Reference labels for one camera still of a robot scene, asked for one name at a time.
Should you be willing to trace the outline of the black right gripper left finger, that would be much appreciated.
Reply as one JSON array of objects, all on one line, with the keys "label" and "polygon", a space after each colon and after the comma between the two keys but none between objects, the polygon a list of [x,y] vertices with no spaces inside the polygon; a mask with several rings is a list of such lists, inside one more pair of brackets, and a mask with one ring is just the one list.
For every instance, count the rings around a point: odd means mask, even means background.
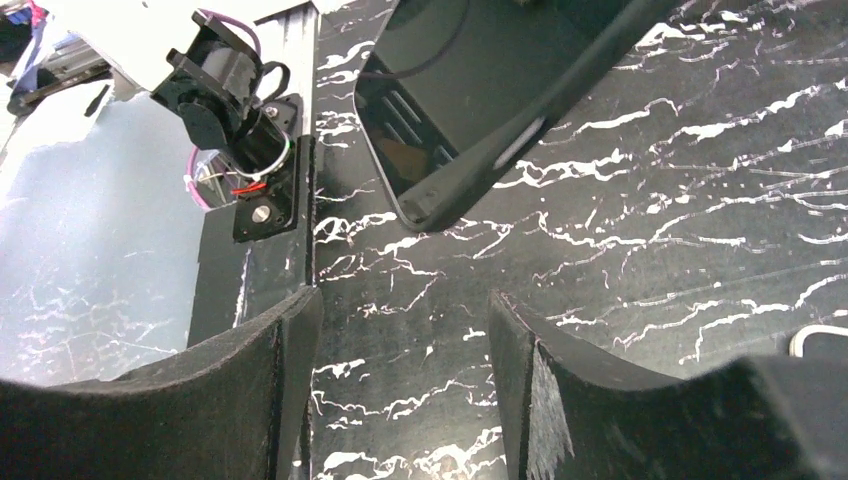
[{"label": "black right gripper left finger", "polygon": [[287,479],[308,462],[323,320],[306,286],[111,381],[1,384],[5,479]]}]

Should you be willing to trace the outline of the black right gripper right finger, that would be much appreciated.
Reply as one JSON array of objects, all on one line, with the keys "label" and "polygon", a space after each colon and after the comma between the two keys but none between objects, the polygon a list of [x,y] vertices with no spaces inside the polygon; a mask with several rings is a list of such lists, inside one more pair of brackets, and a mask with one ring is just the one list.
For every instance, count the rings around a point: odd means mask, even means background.
[{"label": "black right gripper right finger", "polygon": [[511,479],[843,479],[847,365],[753,356],[686,380],[564,332],[506,293],[488,339]]}]

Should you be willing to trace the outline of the black phone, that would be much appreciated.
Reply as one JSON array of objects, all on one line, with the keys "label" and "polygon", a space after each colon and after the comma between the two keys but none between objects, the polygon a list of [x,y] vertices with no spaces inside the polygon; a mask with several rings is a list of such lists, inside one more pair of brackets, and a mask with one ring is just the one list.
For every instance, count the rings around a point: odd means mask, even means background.
[{"label": "black phone", "polygon": [[670,1],[401,1],[354,101],[405,227],[456,223],[673,9]]}]

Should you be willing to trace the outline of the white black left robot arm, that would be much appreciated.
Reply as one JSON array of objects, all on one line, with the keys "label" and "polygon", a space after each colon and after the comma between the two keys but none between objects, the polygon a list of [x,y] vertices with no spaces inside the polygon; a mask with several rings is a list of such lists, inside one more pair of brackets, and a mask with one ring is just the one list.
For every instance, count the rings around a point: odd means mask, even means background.
[{"label": "white black left robot arm", "polygon": [[292,139],[258,95],[271,70],[271,46],[256,25],[304,28],[311,1],[43,1],[152,100],[178,116],[200,150],[230,157],[240,175],[259,179],[287,163]]}]

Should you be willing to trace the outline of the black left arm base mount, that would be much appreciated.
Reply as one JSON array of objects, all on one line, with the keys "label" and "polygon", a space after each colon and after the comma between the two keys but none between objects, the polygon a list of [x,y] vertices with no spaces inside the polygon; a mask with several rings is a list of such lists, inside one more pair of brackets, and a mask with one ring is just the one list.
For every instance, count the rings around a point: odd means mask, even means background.
[{"label": "black left arm base mount", "polygon": [[247,162],[247,185],[233,191],[233,240],[265,240],[297,227],[304,102],[288,94],[268,102],[237,146]]}]

